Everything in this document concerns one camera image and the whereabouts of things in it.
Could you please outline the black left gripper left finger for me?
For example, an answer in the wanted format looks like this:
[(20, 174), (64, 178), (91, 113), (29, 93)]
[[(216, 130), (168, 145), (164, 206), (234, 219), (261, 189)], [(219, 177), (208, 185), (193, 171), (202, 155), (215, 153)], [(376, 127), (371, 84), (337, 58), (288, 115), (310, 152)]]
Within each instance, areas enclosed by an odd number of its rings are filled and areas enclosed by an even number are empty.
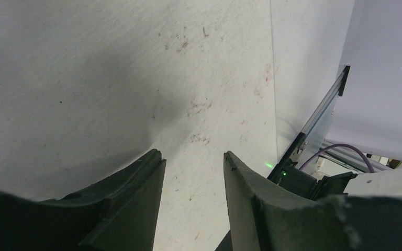
[(0, 250), (152, 250), (165, 168), (152, 149), (59, 200), (0, 192)]

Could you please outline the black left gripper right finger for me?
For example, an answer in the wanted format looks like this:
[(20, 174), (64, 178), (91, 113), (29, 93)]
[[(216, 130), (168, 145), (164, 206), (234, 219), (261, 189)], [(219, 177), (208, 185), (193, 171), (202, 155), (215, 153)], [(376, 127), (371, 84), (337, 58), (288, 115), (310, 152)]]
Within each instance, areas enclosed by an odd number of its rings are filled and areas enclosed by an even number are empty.
[(402, 197), (291, 193), (224, 154), (233, 250), (402, 250)]

